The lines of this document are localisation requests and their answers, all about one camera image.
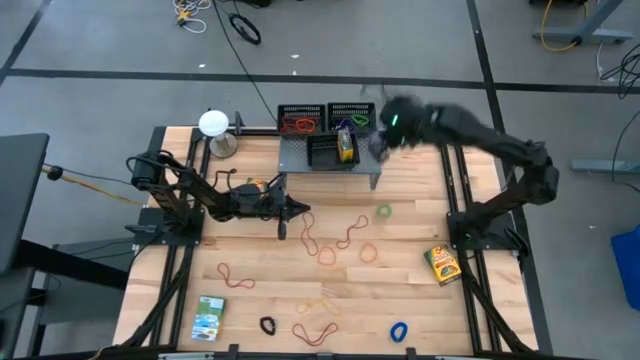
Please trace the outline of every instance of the table leg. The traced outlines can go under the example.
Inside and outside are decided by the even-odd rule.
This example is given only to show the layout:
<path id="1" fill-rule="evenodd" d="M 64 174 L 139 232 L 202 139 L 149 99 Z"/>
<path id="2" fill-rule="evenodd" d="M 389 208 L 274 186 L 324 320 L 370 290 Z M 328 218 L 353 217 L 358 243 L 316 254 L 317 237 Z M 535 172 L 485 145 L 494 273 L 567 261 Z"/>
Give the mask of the table leg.
<path id="1" fill-rule="evenodd" d="M 369 175 L 369 188 L 371 190 L 375 190 L 378 185 L 378 179 L 380 179 L 380 174 L 370 174 Z"/>
<path id="2" fill-rule="evenodd" d="M 13 267 L 27 266 L 116 289 L 125 289 L 129 278 L 126 271 L 21 240 Z"/>

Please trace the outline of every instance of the concrete floor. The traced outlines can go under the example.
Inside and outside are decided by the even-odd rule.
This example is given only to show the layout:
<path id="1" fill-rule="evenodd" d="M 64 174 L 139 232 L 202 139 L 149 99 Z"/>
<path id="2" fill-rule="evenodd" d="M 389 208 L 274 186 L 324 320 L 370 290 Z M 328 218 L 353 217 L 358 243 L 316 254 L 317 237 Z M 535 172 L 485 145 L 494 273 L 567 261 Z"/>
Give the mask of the concrete floor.
<path id="1" fill-rule="evenodd" d="M 549 53 L 531 38 L 542 9 L 525 0 L 476 2 L 496 82 L 609 85 L 595 76 L 597 47 Z M 0 0 L 0 63 L 40 4 Z M 230 4 L 220 6 L 231 10 Z M 279 0 L 261 10 L 239 6 L 264 38 L 254 47 L 232 34 L 253 74 L 419 78 L 482 86 L 464 0 Z M 550 25 L 575 24 L 582 17 L 581 9 L 553 11 Z M 639 15 L 640 3 L 626 1 L 606 24 L 640 36 Z M 242 74 L 213 10 L 203 11 L 200 18 L 209 29 L 195 35 L 172 24 L 169 1 L 53 0 L 13 68 Z M 617 65 L 637 42 L 605 47 L 603 66 Z M 259 87 L 274 111 L 281 103 L 382 105 L 377 89 L 362 96 L 358 84 L 272 82 Z M 460 103 L 492 124 L 482 89 L 387 90 Z M 640 352 L 640 314 L 626 303 L 609 239 L 639 222 L 640 203 L 636 194 L 611 184 L 607 176 L 573 174 L 568 165 L 576 157 L 609 159 L 622 127 L 640 110 L 638 95 L 619 101 L 610 94 L 500 91 L 498 100 L 506 130 L 547 141 L 561 172 L 555 202 L 525 207 L 554 353 L 634 358 Z M 145 150 L 154 126 L 195 124 L 209 107 L 240 110 L 250 125 L 271 122 L 247 82 L 8 76 L 0 86 L 0 135 L 47 132 L 47 162 L 126 179 L 124 159 Z M 632 127 L 620 158 L 637 158 L 638 140 L 640 132 Z M 135 200 L 146 197 L 131 187 L 96 183 Z M 76 186 L 42 180 L 25 238 L 51 245 L 127 236 L 123 226 L 134 222 L 137 213 L 136 207 Z M 108 345 L 115 316 L 56 325 L 64 337 L 49 331 L 43 353 Z"/>

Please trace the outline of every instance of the yellow cable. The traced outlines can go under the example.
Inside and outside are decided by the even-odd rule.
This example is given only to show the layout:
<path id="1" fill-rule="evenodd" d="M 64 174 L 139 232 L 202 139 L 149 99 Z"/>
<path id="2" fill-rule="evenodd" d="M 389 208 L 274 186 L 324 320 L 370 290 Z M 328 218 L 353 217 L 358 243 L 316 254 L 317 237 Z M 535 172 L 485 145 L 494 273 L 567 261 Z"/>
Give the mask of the yellow cable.
<path id="1" fill-rule="evenodd" d="M 46 168 L 42 168 L 42 172 L 45 173 L 45 174 L 49 174 L 51 172 L 51 170 L 50 169 L 46 169 Z M 64 181 L 73 183 L 73 184 L 78 184 L 80 186 L 84 186 L 87 189 L 91 189 L 93 191 L 97 191 L 97 192 L 99 192 L 101 194 L 107 195 L 108 197 L 110 197 L 112 199 L 115 199 L 115 200 L 118 200 L 118 201 L 121 201 L 121 202 L 123 202 L 125 204 L 138 205 L 138 206 L 144 205 L 144 203 L 141 203 L 141 202 L 138 202 L 138 201 L 133 201 L 133 200 L 127 199 L 127 198 L 119 196 L 119 195 L 111 194 L 110 192 L 108 192 L 108 191 L 106 191 L 106 190 L 104 190 L 104 189 L 102 189 L 102 188 L 100 188 L 100 187 L 98 187 L 96 185 L 90 184 L 88 182 L 84 182 L 84 181 L 82 181 L 80 179 L 76 179 L 76 178 L 71 177 L 71 176 L 62 175 L 61 179 L 64 180 Z"/>
<path id="2" fill-rule="evenodd" d="M 553 52 L 561 52 L 561 51 L 566 51 L 569 50 L 571 48 L 573 48 L 574 46 L 578 45 L 575 42 L 572 42 L 571 44 L 569 44 L 568 46 L 565 46 L 563 48 L 552 48 L 549 45 L 547 45 L 547 43 L 544 41 L 544 26 L 547 23 L 547 17 L 549 16 L 549 9 L 551 9 L 551 4 L 553 3 L 553 0 L 549 0 L 549 2 L 547 3 L 547 8 L 544 10 L 544 16 L 542 17 L 542 25 L 540 25 L 540 40 L 542 41 L 542 46 L 544 46 L 545 49 L 549 50 L 549 51 L 553 51 Z M 589 17 L 589 7 L 587 7 L 587 3 L 583 3 L 582 6 L 584 7 L 584 18 L 588 18 Z"/>

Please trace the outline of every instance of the wooden table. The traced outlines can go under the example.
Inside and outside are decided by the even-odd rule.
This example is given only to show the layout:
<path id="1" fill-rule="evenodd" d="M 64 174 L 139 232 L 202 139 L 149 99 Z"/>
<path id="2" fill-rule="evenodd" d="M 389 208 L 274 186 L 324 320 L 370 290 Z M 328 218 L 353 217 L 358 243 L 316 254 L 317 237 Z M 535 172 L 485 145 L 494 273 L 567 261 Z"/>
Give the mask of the wooden table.
<path id="1" fill-rule="evenodd" d="M 190 133 L 189 127 L 167 128 L 163 149 L 184 163 Z M 271 179 L 277 174 L 278 145 L 278 137 L 241 137 L 233 157 L 212 157 L 208 181 L 212 183 L 215 170 L 231 168 L 238 169 L 232 186 L 248 177 Z M 465 149 L 465 154 L 474 198 L 484 201 L 497 194 L 500 186 L 493 158 L 476 149 Z M 310 232 L 320 246 L 336 249 L 336 241 L 345 238 L 346 229 L 361 214 L 369 218 L 369 226 L 353 230 L 351 245 L 346 250 L 336 249 L 336 264 L 323 266 L 307 254 L 300 240 L 304 229 L 301 217 L 289 223 L 285 241 L 277 240 L 275 221 L 217 223 L 207 217 L 191 268 L 179 350 L 227 351 L 230 344 L 239 344 L 243 352 L 403 354 L 407 347 L 415 347 L 418 354 L 472 353 L 462 282 L 440 287 L 423 257 L 427 249 L 448 243 L 449 237 L 447 195 L 436 148 L 395 153 L 384 165 L 375 191 L 369 190 L 368 178 L 348 175 L 289 175 L 287 186 L 294 199 L 311 205 L 316 224 Z M 384 203 L 393 208 L 390 218 L 375 214 L 377 206 Z M 369 264 L 360 258 L 365 243 L 378 251 Z M 149 246 L 138 256 L 114 344 L 127 339 L 155 304 L 166 252 L 166 246 Z M 323 252 L 321 256 L 328 261 L 330 254 Z M 370 247 L 363 256 L 367 260 L 373 256 Z M 517 259 L 508 251 L 486 251 L 485 257 L 495 305 L 522 341 L 537 348 Z M 181 258 L 179 253 L 176 268 Z M 229 264 L 232 280 L 253 278 L 255 287 L 228 288 L 216 270 L 220 262 Z M 191 339 L 201 295 L 227 299 L 217 342 Z M 340 306 L 342 314 L 334 316 L 322 305 L 299 313 L 304 310 L 301 304 L 323 297 Z M 476 307 L 483 347 L 489 349 L 485 317 L 477 301 Z M 172 304 L 166 314 L 161 343 L 168 341 Z M 275 336 L 260 330 L 263 316 L 276 319 Z M 409 326 L 400 344 L 389 338 L 390 328 L 398 321 Z M 292 334 L 293 325 L 301 323 L 315 339 L 331 322 L 338 324 L 339 330 L 318 347 Z"/>

